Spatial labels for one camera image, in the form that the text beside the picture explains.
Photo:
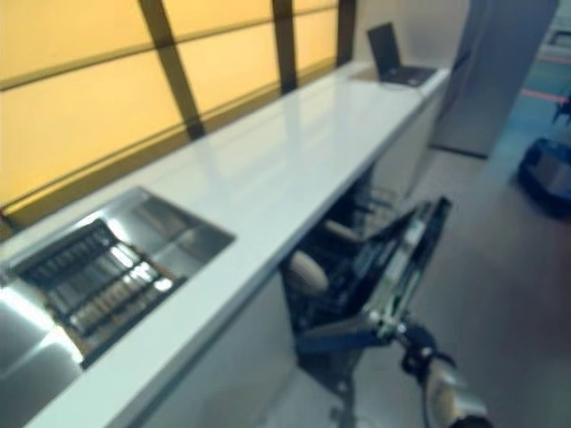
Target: laptop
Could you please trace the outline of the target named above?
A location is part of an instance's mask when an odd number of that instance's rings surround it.
[[[436,69],[407,67],[401,64],[391,22],[370,29],[367,36],[382,82],[416,87],[421,86],[436,72]]]

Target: stainless steel sink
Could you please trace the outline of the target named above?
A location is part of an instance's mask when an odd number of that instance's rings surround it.
[[[3,427],[24,425],[233,240],[134,189],[7,260],[0,289]]]

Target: dishwasher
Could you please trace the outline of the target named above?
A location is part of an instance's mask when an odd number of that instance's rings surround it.
[[[363,351],[412,322],[410,302],[451,210],[440,198],[399,214],[383,196],[355,185],[282,265],[298,363],[348,406]]]

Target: white cabinet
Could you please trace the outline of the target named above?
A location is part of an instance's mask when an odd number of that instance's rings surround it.
[[[252,428],[294,367],[282,280],[275,274],[133,425]]]
[[[405,198],[418,178],[418,167],[426,153],[443,95],[441,88],[425,101],[416,117],[407,123],[373,167],[372,185],[392,194],[392,202],[398,203]]]

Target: kitchen counter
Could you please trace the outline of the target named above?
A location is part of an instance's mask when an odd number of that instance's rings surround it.
[[[28,426],[128,424],[248,301],[449,76],[439,70],[413,89],[357,77],[369,68],[348,64],[5,243],[3,256],[11,257],[135,186],[236,236]]]

